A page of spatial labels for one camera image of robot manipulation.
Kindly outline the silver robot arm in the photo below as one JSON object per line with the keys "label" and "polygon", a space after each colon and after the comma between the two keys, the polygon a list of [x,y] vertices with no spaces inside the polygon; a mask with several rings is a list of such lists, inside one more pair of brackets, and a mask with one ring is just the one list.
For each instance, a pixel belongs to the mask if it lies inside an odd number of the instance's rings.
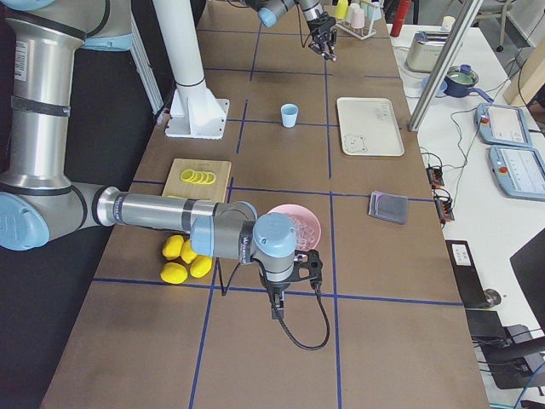
{"label": "silver robot arm", "polygon": [[249,0],[242,4],[253,9],[261,23],[270,28],[293,8],[302,12],[312,38],[308,48],[325,60],[336,61],[336,18],[326,12],[320,1]]}
{"label": "silver robot arm", "polygon": [[[152,120],[127,53],[79,50],[68,130],[74,179],[129,186]],[[73,319],[106,243],[107,228],[75,233],[34,251],[1,251],[1,329]]]}

